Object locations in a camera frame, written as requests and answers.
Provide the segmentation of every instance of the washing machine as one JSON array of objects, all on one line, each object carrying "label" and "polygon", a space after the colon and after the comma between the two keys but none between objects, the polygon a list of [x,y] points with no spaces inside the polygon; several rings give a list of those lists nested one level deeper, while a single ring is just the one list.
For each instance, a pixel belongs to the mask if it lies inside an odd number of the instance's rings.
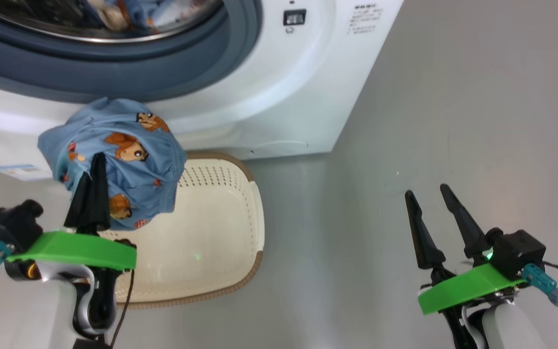
[{"label": "washing machine", "polygon": [[21,1],[0,0],[0,170],[26,179],[49,177],[38,135],[103,96],[146,103],[188,150],[330,152],[403,2],[207,0],[177,26],[112,32]]}]

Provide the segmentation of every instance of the green 3d-printed bracket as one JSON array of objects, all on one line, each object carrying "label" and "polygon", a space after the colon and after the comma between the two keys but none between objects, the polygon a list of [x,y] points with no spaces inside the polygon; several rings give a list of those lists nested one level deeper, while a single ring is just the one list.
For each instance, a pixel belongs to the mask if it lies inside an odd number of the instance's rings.
[{"label": "green 3d-printed bracket", "polygon": [[135,269],[137,250],[98,236],[56,231],[42,234],[29,251],[7,260],[51,261],[123,271]]},{"label": "green 3d-printed bracket", "polygon": [[428,289],[419,296],[419,305],[427,315],[523,282],[507,280],[490,264],[480,265]]}]

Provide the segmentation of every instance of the beige laundry basket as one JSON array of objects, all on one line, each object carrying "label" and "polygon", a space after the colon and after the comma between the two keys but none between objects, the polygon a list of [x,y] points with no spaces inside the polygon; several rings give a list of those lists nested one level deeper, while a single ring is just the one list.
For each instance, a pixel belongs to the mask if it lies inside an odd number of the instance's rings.
[{"label": "beige laundry basket", "polygon": [[[175,210],[133,232],[109,239],[137,245],[132,309],[207,300],[248,283],[262,261],[264,212],[250,172],[233,157],[192,153],[178,184]],[[115,296],[126,301],[130,274]]]}]

